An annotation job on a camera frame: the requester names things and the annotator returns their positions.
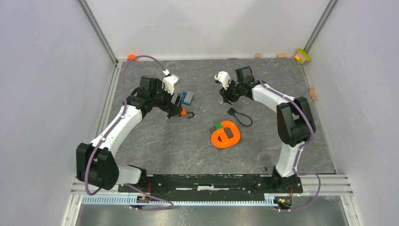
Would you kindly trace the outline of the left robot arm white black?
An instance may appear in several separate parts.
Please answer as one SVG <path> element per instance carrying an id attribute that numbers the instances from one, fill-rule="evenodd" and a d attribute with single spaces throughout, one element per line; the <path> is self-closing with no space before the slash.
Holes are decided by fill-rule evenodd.
<path id="1" fill-rule="evenodd" d="M 81 143 L 76 149 L 77 179 L 84 183 L 87 194 L 94 195 L 89 186 L 98 190 L 111 190 L 115 185 L 130 184 L 137 192 L 144 191 L 148 179 L 145 170 L 135 166 L 118 166 L 116 152 L 131 130 L 153 108 L 167 113 L 167 118 L 182 111 L 182 97 L 174 91 L 180 79 L 174 74 L 162 80 L 143 76 L 139 87 L 126 97 L 117 116 L 106 129 L 88 144 Z"/>

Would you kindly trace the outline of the orange black padlock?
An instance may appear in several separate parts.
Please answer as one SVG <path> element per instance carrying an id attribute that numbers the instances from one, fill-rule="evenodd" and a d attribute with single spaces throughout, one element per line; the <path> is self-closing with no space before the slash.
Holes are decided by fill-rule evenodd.
<path id="1" fill-rule="evenodd" d="M 179 117 L 185 116 L 185 117 L 187 117 L 187 118 L 190 119 L 190 118 L 193 118 L 193 117 L 195 116 L 195 114 L 194 114 L 194 112 L 189 112 L 189 111 L 187 111 L 186 108 L 183 107 L 182 110 L 181 110 L 181 112 L 178 113 L 178 116 L 179 116 Z"/>

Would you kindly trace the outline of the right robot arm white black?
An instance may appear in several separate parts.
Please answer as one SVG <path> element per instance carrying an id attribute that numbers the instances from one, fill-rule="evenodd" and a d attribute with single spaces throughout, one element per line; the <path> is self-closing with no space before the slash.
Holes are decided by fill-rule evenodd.
<path id="1" fill-rule="evenodd" d="M 214 76 L 216 83 L 222 85 L 219 93 L 225 103 L 232 104 L 240 97 L 247 97 L 276 113 L 282 146 L 271 184 L 275 191 L 284 192 L 295 178 L 302 151 L 316 131 L 309 102 L 305 97 L 294 98 L 273 89 L 262 79 L 255 78 L 249 66 L 235 72 L 236 81 L 225 71 Z"/>

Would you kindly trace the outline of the black cable loop lock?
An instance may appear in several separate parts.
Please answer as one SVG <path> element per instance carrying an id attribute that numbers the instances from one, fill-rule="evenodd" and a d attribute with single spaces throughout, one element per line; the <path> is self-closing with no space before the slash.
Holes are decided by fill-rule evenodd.
<path id="1" fill-rule="evenodd" d="M 251 127 L 253 125 L 253 120 L 250 116 L 237 112 L 234 108 L 229 108 L 227 113 L 234 117 L 236 121 L 243 127 Z"/>

